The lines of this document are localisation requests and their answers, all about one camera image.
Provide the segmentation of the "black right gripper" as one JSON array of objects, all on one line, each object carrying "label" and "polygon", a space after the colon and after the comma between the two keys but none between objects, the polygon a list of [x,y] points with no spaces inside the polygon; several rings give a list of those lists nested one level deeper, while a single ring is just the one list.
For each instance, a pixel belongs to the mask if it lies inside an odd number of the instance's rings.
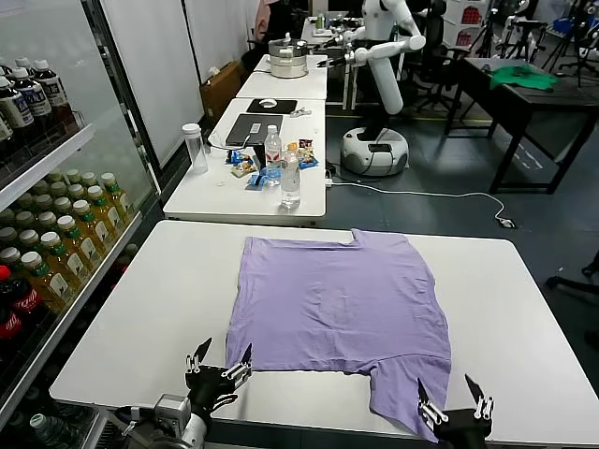
[{"label": "black right gripper", "polygon": [[475,401],[475,409],[441,411],[429,398],[421,380],[417,379],[418,414],[428,427],[433,427],[433,434],[439,441],[458,449],[487,449],[486,438],[491,433],[491,421],[484,418],[491,418],[494,399],[486,396],[468,374],[464,378]]}]

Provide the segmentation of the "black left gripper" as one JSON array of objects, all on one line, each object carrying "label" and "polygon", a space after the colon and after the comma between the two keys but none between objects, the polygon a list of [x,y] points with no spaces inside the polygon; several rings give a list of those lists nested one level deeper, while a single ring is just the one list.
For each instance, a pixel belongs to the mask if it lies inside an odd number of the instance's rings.
[{"label": "black left gripper", "polygon": [[192,354],[186,356],[185,381],[193,414],[211,414],[233,403],[238,398],[236,386],[243,385],[252,375],[252,344],[247,346],[240,362],[223,369],[202,366],[211,343],[211,338],[206,339]]}]

